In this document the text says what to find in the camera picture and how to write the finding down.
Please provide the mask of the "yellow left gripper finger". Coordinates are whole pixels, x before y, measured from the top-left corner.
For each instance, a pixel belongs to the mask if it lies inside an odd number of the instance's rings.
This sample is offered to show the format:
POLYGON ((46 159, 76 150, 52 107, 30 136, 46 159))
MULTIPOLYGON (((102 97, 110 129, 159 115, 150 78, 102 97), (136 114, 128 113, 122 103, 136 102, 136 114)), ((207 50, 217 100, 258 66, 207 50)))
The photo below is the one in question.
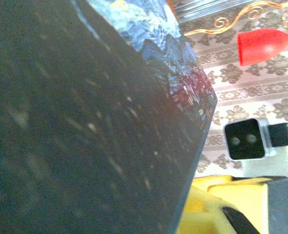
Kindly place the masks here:
POLYGON ((233 234, 234 228, 222 208, 235 206, 208 192, 211 185, 230 182, 231 176, 193 179, 177 228, 178 234, 233 234))

